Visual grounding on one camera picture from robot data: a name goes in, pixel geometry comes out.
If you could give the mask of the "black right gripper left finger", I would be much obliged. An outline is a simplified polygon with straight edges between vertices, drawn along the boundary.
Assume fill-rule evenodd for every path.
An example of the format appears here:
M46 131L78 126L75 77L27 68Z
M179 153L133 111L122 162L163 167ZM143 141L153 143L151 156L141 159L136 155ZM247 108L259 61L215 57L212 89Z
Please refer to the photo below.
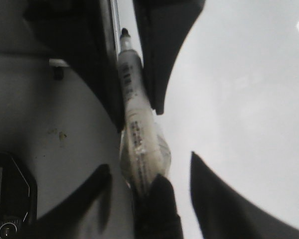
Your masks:
M102 239L110 217L112 175L100 165L63 202L22 232L24 239ZM183 231L174 190L157 175L145 196L132 191L132 239L181 239Z

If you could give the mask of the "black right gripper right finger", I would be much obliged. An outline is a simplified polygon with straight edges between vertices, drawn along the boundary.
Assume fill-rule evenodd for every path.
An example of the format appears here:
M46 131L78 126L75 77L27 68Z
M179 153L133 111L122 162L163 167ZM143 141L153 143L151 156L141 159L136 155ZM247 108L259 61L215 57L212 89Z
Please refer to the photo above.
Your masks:
M190 195L205 239L299 239L299 229L257 207L192 152Z

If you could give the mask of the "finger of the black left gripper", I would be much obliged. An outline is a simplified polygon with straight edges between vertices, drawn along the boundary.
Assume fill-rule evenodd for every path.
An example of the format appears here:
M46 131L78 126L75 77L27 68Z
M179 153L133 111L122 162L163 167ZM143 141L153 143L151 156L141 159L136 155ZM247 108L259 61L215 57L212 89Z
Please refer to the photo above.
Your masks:
M121 131L125 117L111 2L30 0L23 18L35 39L81 77Z
M174 63L205 2L135 0L133 5L143 51L145 87L151 107L162 115Z

